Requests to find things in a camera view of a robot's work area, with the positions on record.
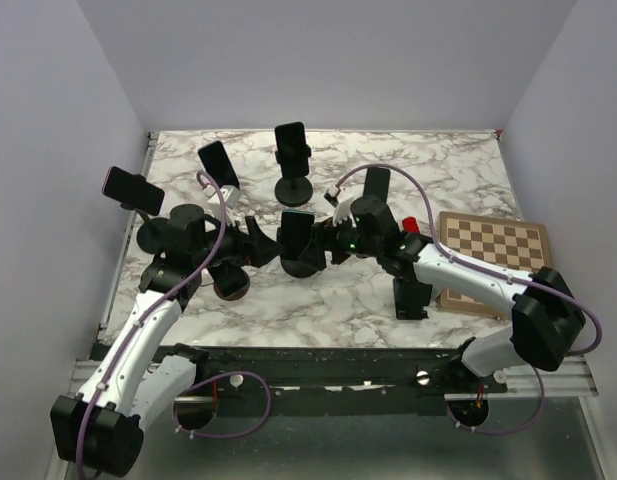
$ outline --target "cable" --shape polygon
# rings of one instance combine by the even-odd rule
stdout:
[[[511,428],[509,430],[477,430],[474,427],[468,427],[466,425],[463,425],[459,420],[457,420],[453,415],[452,410],[450,410],[450,406],[448,404],[446,404],[446,413],[457,428],[461,428],[462,430],[466,430],[467,432],[478,433],[479,435],[502,436],[519,433],[522,430],[525,430],[539,419],[539,415],[543,411],[544,405],[546,403],[546,387],[544,385],[544,381],[539,374],[539,370],[537,370],[535,367],[532,367],[532,369],[535,372],[535,375],[537,375],[537,381],[539,382],[539,405],[537,405],[535,413],[533,413],[528,420],[526,420],[518,427]]]
[[[410,180],[410,182],[417,188],[417,190],[419,190],[419,193],[421,194],[421,197],[424,201],[424,204],[426,206],[426,210],[428,213],[428,223],[430,224],[430,233],[431,233],[431,237],[432,237],[432,241],[435,244],[435,247],[437,247],[437,250],[439,250],[439,252],[444,255],[446,258],[451,258],[451,254],[450,252],[448,252],[446,250],[446,248],[442,245],[442,243],[439,241],[439,235],[437,233],[437,229],[435,228],[435,221],[433,218],[433,213],[432,213],[432,207],[430,205],[430,200],[428,199],[428,196],[426,195],[426,192],[424,191],[423,187],[421,186],[421,184],[415,180],[415,178],[410,175],[408,172],[406,172],[405,170],[403,170],[402,168],[399,167],[395,167],[393,165],[386,165],[383,163],[369,163],[366,165],[361,165],[359,167],[355,167],[352,170],[350,170],[348,173],[346,173],[343,177],[341,177],[339,179],[339,181],[335,184],[335,186],[337,188],[341,187],[341,184],[347,180],[350,176],[354,175],[355,173],[361,171],[361,170],[365,170],[367,168],[370,167],[381,167],[381,168],[387,168],[389,170],[394,170],[397,173],[402,174],[404,177],[406,177],[408,180]],[[588,315],[588,317],[590,317],[590,320],[592,321],[594,327],[595,327],[595,339],[593,340],[593,342],[586,348],[582,348],[581,350],[573,350],[571,352],[569,352],[569,354],[571,356],[576,356],[576,355],[584,355],[586,353],[590,353],[593,350],[595,350],[599,344],[601,343],[601,339],[603,336],[603,331],[601,328],[601,322],[599,321],[599,319],[597,318],[597,316],[592,313],[590,311],[590,309],[588,307],[586,307],[586,305],[584,305],[583,303],[581,303],[579,300],[571,297],[570,295],[566,295],[563,292],[560,292],[559,290],[555,290],[554,288],[550,288],[550,287],[546,287],[545,285],[542,285],[540,283],[537,282],[533,282],[530,280],[524,280],[522,278],[516,278],[516,277],[511,277],[510,279],[508,278],[508,276],[504,275],[503,273],[497,272],[495,270],[491,270],[489,268],[486,267],[482,267],[481,265],[476,265],[472,262],[463,260],[461,258],[458,257],[454,257],[453,258],[454,262],[457,262],[459,265],[463,265],[464,267],[468,267],[472,270],[475,270],[477,272],[480,273],[485,273],[486,275],[490,275],[492,277],[498,278],[500,280],[510,280],[513,283],[517,283],[519,285],[524,285],[526,287],[532,287],[532,288],[536,288],[538,290],[542,290],[544,292],[547,292],[551,295],[556,296],[557,298],[564,300],[566,302],[569,302],[571,304],[573,304],[575,307],[577,307],[578,309],[582,310],[583,312],[586,313],[586,315]]]
[[[203,182],[203,178],[208,180],[208,183]],[[159,300],[157,300],[150,307],[148,307],[148,309],[146,309],[146,311],[139,317],[137,321],[140,326],[133,325],[133,327],[128,331],[128,334],[124,337],[123,341],[119,345],[119,348],[115,352],[115,355],[110,361],[110,365],[108,366],[108,368],[106,369],[106,371],[101,377],[101,383],[105,385],[108,384],[108,381],[110,380],[110,377],[112,376],[112,372],[117,366],[117,363],[119,363],[119,360],[121,359],[122,355],[125,353],[126,348],[128,348],[128,345],[130,344],[133,336],[135,335],[135,333],[137,333],[137,331],[141,328],[141,326],[143,326],[146,319],[150,317],[150,315],[162,303],[164,303],[166,300],[170,300],[172,297],[174,297],[177,294],[177,292],[179,292],[179,290],[184,288],[193,279],[195,279],[195,277],[197,277],[201,273],[201,271],[210,264],[213,257],[215,256],[215,254],[221,247],[221,242],[224,238],[224,234],[226,233],[226,204],[224,203],[224,197],[221,194],[221,188],[219,187],[219,185],[217,185],[217,182],[215,182],[215,180],[210,175],[206,174],[203,170],[197,172],[197,181],[202,186],[207,186],[208,184],[210,184],[212,188],[217,192],[217,198],[219,199],[219,212],[220,212],[219,220],[221,221],[221,225],[219,227],[219,234],[217,235],[217,240],[215,241],[215,244],[213,245],[212,249],[208,253],[208,256],[206,257],[206,259],[201,263],[201,265],[199,265],[190,275],[184,278],[181,281],[181,283],[179,283],[178,285],[175,285],[168,292],[166,292],[161,298],[159,298]],[[90,402],[88,402],[88,405],[86,406],[86,411],[84,412],[84,416],[79,426],[79,433],[77,434],[77,449],[76,449],[76,454],[75,454],[75,463],[77,464],[77,475],[79,476],[79,480],[95,480],[96,478],[99,477],[101,473],[101,472],[97,472],[93,477],[87,477],[86,473],[84,472],[84,442],[86,439],[86,430],[88,428],[88,422],[90,421],[92,412],[97,406],[97,400],[99,399],[100,395],[101,395],[101,390],[97,389],[95,393],[93,394],[92,398],[90,399]]]
[[[272,395],[270,393],[270,387],[268,387],[268,384],[266,384],[266,381],[262,377],[257,375],[256,373],[246,372],[246,371],[221,373],[219,375],[215,375],[214,377],[210,377],[202,382],[199,382],[196,385],[193,385],[192,387],[190,387],[188,390],[186,390],[183,393],[190,393],[198,388],[201,388],[210,383],[216,382],[217,380],[221,380],[222,378],[226,378],[226,377],[232,377],[233,375],[243,375],[244,377],[252,377],[255,380],[257,380],[259,383],[261,383],[262,387],[264,387],[264,391],[266,392],[266,409],[264,410],[264,413],[259,419],[259,421],[252,427],[247,428],[246,430],[243,430],[237,433],[217,434],[217,433],[204,433],[204,432],[195,431],[195,430],[186,430],[185,428],[181,426],[181,422],[179,422],[179,415],[177,414],[177,410],[174,408],[174,405],[173,405],[172,417],[175,420],[175,423],[177,424],[177,429],[175,430],[175,433],[178,433],[179,431],[184,431],[190,435],[191,439],[193,438],[193,436],[201,437],[201,438],[228,439],[228,438],[245,437],[246,435],[250,435],[255,430],[258,430],[259,428],[261,428],[261,426],[266,422],[266,420],[268,420],[268,417],[270,416],[270,408],[272,407]]]

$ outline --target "chessboard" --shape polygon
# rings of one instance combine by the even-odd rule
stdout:
[[[439,238],[459,253],[501,267],[537,272],[543,266],[552,266],[546,227],[537,223],[441,212]],[[439,306],[456,312],[505,318],[494,308],[447,288],[441,291]]]

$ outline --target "cable connector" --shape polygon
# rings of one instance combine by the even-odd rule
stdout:
[[[337,200],[337,197],[340,193],[341,188],[339,188],[337,185],[332,185],[328,188],[328,190],[326,190],[324,198],[329,204],[331,204],[333,207],[336,207],[337,205],[339,205],[339,200]]]

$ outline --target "marble table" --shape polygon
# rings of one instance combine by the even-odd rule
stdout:
[[[255,215],[266,234],[275,238],[285,207],[274,197],[280,170],[270,131],[162,132],[148,180],[166,191],[162,215],[180,203],[204,205],[195,181],[201,163],[196,151],[221,140],[240,178],[242,196],[233,209],[237,218]],[[310,180],[314,194],[304,210],[317,220],[332,213],[323,199],[326,189],[352,167],[386,162],[406,169],[428,193],[435,217],[441,210],[515,219],[519,211],[493,132],[419,133],[310,131],[313,157]],[[363,173],[345,185],[360,192]],[[388,203],[397,220],[415,216],[429,232],[424,204],[416,190],[399,175],[391,178]],[[140,225],[137,219],[134,229]],[[131,239],[121,277],[105,325],[110,344],[128,318],[139,278],[151,256]],[[428,308],[422,321],[395,319],[392,278],[372,259],[349,259],[311,278],[288,276],[279,259],[262,269],[247,269],[248,294],[241,300],[220,300],[212,288],[200,288],[183,317],[164,338],[206,346],[277,347],[456,347],[471,335],[487,335],[505,322]],[[210,277],[204,276],[204,283]]]

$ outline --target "red object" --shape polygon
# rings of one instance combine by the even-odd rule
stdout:
[[[408,233],[419,233],[419,225],[415,217],[406,217],[401,221],[404,231]]]

